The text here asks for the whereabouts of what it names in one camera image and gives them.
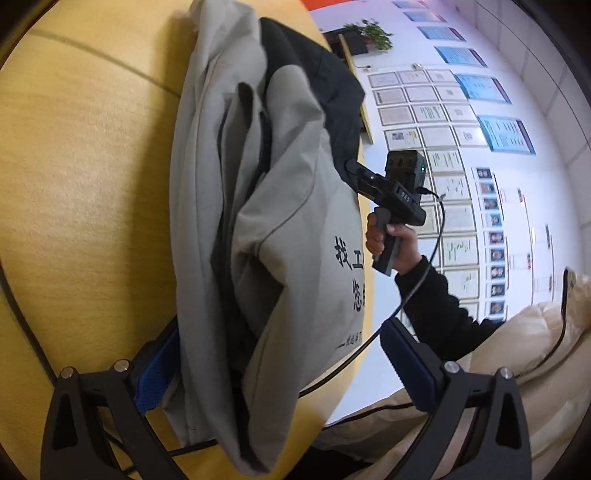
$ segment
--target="black sleeve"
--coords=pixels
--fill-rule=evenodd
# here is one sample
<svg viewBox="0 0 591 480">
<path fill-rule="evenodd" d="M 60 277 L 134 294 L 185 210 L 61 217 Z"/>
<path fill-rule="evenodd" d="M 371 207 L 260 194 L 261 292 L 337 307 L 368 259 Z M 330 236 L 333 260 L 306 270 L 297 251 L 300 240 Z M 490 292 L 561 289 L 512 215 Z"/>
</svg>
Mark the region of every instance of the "black sleeve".
<svg viewBox="0 0 591 480">
<path fill-rule="evenodd" d="M 429 269 L 423 285 L 404 307 L 420 342 L 426 343 L 441 360 L 458 360 L 474 351 L 500 323 L 488 319 L 475 322 L 458 299 L 447 292 L 447 279 L 423 259 L 406 275 L 396 275 L 404 298 Z"/>
</svg>

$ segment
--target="gray jacket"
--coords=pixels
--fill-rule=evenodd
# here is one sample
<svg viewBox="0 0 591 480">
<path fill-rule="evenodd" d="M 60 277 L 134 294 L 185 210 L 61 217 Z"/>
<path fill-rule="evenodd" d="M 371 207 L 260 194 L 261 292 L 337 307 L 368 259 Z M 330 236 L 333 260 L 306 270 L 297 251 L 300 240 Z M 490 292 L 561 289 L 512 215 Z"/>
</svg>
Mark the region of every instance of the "gray jacket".
<svg viewBox="0 0 591 480">
<path fill-rule="evenodd" d="M 182 378 L 165 409 L 182 444 L 215 438 L 261 475 L 300 390 L 361 344 L 359 205 L 302 68 L 265 84 L 254 10 L 202 0 L 190 14 L 170 172 Z"/>
</svg>

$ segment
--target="green plant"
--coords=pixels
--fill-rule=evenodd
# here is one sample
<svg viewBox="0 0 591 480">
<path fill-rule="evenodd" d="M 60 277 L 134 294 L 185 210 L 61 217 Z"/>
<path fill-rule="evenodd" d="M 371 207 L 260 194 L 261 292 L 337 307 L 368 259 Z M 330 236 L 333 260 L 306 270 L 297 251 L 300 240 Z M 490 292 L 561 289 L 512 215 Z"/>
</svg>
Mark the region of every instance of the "green plant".
<svg viewBox="0 0 591 480">
<path fill-rule="evenodd" d="M 346 24 L 345 27 L 352 27 L 356 26 L 361 31 L 361 34 L 365 37 L 370 39 L 374 42 L 375 47 L 381 51 L 387 51 L 392 48 L 392 42 L 390 41 L 390 37 L 394 35 L 393 33 L 386 33 L 382 27 L 379 26 L 379 22 L 375 21 L 373 18 L 370 20 L 363 19 L 361 21 L 361 25 L 359 24 Z"/>
</svg>

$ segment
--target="silver bolt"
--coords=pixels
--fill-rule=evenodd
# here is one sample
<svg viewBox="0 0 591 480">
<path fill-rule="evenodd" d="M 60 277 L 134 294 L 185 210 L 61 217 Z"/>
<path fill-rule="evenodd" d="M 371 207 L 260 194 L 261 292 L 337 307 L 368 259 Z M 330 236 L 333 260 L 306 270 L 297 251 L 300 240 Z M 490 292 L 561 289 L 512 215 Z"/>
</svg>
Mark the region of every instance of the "silver bolt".
<svg viewBox="0 0 591 480">
<path fill-rule="evenodd" d="M 122 372 L 127 372 L 127 369 L 129 368 L 129 360 L 117 360 L 115 362 L 115 364 L 113 365 L 113 368 L 115 369 L 116 372 L 122 373 Z"/>
<path fill-rule="evenodd" d="M 74 375 L 74 369 L 72 367 L 65 367 L 60 373 L 60 377 L 62 378 L 70 378 L 72 375 Z"/>
<path fill-rule="evenodd" d="M 452 362 L 451 360 L 448 360 L 447 362 L 445 362 L 443 364 L 443 368 L 445 369 L 445 371 L 449 374 L 457 374 L 461 368 L 460 365 L 458 365 L 455 362 Z"/>
<path fill-rule="evenodd" d="M 511 370 L 509 370 L 507 367 L 502 367 L 499 370 L 499 373 L 501 374 L 501 376 L 505 379 L 505 380 L 510 380 L 511 378 L 513 378 L 513 372 Z"/>
</svg>

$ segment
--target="human hand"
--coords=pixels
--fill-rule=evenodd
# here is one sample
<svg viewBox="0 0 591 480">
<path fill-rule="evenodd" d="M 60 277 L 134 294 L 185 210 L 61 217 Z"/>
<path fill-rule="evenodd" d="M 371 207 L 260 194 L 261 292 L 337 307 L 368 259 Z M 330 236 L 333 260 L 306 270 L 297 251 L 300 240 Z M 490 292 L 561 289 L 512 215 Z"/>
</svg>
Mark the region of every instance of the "human hand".
<svg viewBox="0 0 591 480">
<path fill-rule="evenodd" d="M 422 256 L 418 252 L 417 233 L 406 225 L 396 224 L 386 227 L 388 234 L 402 239 L 400 252 L 394 258 L 394 270 L 406 275 L 421 261 Z M 378 228 L 378 217 L 375 213 L 368 215 L 368 231 L 365 234 L 365 246 L 374 255 L 384 251 L 384 232 Z"/>
</svg>

